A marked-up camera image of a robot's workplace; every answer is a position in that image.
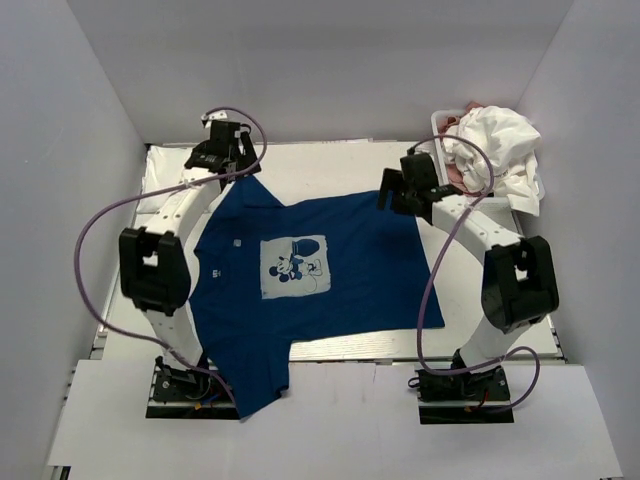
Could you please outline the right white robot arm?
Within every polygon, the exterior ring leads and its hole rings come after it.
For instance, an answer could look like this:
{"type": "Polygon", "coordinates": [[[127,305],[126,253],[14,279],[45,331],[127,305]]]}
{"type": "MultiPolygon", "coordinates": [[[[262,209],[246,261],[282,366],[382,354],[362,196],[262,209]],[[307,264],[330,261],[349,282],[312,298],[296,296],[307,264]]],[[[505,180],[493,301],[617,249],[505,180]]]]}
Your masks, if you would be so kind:
{"type": "Polygon", "coordinates": [[[504,379],[502,362],[522,350],[517,340],[559,306],[549,243],[502,227],[458,188],[439,184],[426,153],[406,155],[399,169],[384,170],[377,207],[425,220],[480,262],[483,316],[477,328],[450,368],[423,366],[414,386],[426,402],[488,400],[491,387],[504,379]]]}

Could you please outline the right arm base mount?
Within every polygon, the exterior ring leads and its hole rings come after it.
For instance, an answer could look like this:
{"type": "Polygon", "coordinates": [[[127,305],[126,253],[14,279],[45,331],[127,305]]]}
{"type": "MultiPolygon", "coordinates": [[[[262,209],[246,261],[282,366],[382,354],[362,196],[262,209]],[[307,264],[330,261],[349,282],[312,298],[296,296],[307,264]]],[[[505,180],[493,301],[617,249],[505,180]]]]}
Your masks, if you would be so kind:
{"type": "Polygon", "coordinates": [[[479,374],[436,376],[424,370],[409,379],[418,397],[421,425],[484,425],[514,422],[502,367],[479,374]]]}

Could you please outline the blue t shirt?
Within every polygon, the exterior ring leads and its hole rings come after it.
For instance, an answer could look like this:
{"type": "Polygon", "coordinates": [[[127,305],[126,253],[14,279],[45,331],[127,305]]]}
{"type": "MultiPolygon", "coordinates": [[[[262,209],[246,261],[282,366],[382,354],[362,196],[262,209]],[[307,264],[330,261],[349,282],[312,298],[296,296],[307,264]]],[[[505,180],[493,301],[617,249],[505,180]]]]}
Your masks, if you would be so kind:
{"type": "Polygon", "coordinates": [[[213,212],[195,247],[190,307],[241,417],[288,388],[295,342],[444,326],[416,220],[377,199],[369,191],[286,206],[249,177],[213,212]]]}

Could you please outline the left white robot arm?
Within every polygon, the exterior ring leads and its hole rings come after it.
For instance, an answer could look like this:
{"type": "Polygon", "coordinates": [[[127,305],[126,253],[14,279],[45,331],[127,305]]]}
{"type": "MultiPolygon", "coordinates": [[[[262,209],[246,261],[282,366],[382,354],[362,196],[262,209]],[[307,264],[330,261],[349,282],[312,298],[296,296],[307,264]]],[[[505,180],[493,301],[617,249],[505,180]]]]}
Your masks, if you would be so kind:
{"type": "Polygon", "coordinates": [[[226,109],[216,108],[201,121],[209,138],[186,160],[180,189],[169,193],[145,224],[119,237],[121,291],[143,312],[160,342],[156,366],[165,383],[191,399],[209,392],[212,377],[189,319],[187,301],[195,280],[186,241],[228,183],[260,171],[250,138],[254,120],[232,121],[226,109]]]}

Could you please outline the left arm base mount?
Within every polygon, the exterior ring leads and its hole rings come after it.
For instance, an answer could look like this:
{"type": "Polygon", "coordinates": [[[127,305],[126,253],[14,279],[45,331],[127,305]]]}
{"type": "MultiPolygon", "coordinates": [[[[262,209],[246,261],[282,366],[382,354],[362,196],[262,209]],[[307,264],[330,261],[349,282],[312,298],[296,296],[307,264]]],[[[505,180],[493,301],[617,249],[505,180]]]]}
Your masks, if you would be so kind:
{"type": "Polygon", "coordinates": [[[238,420],[239,415],[221,383],[211,375],[173,368],[155,359],[147,400],[147,419],[238,420]]]}

